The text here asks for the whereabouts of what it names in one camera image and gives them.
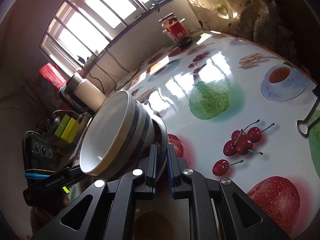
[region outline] plate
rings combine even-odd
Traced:
[[[300,95],[308,86],[309,79],[300,71],[296,74],[297,83],[293,88],[275,88],[265,80],[261,83],[262,95],[271,101],[287,101]]]
[[[158,78],[162,77],[164,74],[169,73],[173,70],[176,66],[180,64],[181,58],[175,59],[170,61],[167,65],[163,66],[162,68],[158,69],[149,79],[147,82],[153,82]]]
[[[250,44],[250,42],[247,41],[241,41],[241,40],[231,40],[230,41],[230,46],[241,46],[245,44]]]

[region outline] floral curtain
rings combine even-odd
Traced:
[[[186,0],[205,30],[254,41],[275,50],[292,33],[279,25],[276,0]]]

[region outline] metal clip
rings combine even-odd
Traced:
[[[303,133],[300,128],[299,128],[299,125],[300,124],[307,124],[307,122],[309,121],[311,115],[313,114],[313,112],[315,111],[318,103],[319,103],[320,99],[319,97],[317,98],[317,100],[315,101],[313,107],[311,108],[310,112],[308,113],[308,115],[305,117],[304,120],[297,120],[296,122],[296,126],[297,126],[297,129],[299,131],[299,133],[304,136],[304,137],[308,137],[308,133],[309,133],[309,130],[320,120],[320,116],[315,119],[310,125],[307,126],[307,130],[306,130],[306,133]]]

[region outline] black cable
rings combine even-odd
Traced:
[[[112,81],[114,82],[114,84],[115,84],[116,87],[117,87],[117,84],[116,84],[115,80],[114,80],[105,70],[103,70],[97,63],[95,63],[92,59],[90,59],[90,60],[91,60],[98,68],[100,68],[106,75],[108,75],[108,77],[112,79]]]
[[[63,109],[61,109],[61,110],[56,110],[56,111],[54,111],[54,112],[51,114],[51,117],[53,117],[54,114],[55,114],[55,113],[58,113],[58,112],[69,112],[69,113],[74,113],[74,114],[79,115],[79,114],[76,113],[75,111],[72,111],[72,110],[63,110]]]
[[[120,88],[117,89],[117,86],[116,86],[116,88],[114,89],[114,91],[118,91],[118,90],[120,90],[121,88],[123,88],[126,84],[128,84],[129,81],[132,80],[132,78],[139,72],[140,67],[141,67],[141,64],[142,64],[143,62],[144,62],[144,60],[143,60],[142,62],[140,62],[139,68],[138,68],[138,70],[135,72],[135,74],[134,74],[125,84],[123,84]]]
[[[90,76],[91,78],[96,79],[96,80],[98,80],[98,81],[100,82],[101,87],[102,87],[102,92],[103,92],[103,94],[105,94],[105,92],[104,92],[104,87],[103,87],[103,85],[102,85],[101,80],[100,80],[99,78],[95,78],[95,77],[93,77],[93,76],[91,75],[90,69],[89,69],[89,67],[88,67],[88,65],[87,65],[87,62],[85,62],[84,65],[85,65],[85,67],[86,67],[86,70],[89,72],[89,76]]]

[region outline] windowsill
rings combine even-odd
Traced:
[[[161,2],[159,4],[159,8],[161,8],[162,6],[170,3],[173,0],[164,0],[163,2]],[[148,17],[149,15],[151,15],[153,12],[156,12],[157,8],[153,7],[152,9],[146,11],[144,14],[142,14],[139,18],[137,18],[133,23],[131,23],[128,27],[126,27],[123,31],[121,31],[106,47],[105,49],[99,53],[99,55],[97,55],[97,57],[95,57],[94,60],[92,60],[89,64],[88,64],[88,68],[91,70],[95,63],[97,63],[102,56],[104,56],[104,54],[106,53],[107,50],[109,50],[119,39],[121,39],[128,31],[130,31],[133,27],[135,27],[135,25],[137,25],[138,23],[140,23],[142,20],[144,20],[146,17]],[[81,70],[80,71],[80,75],[81,76],[86,76],[88,74],[87,70]]]

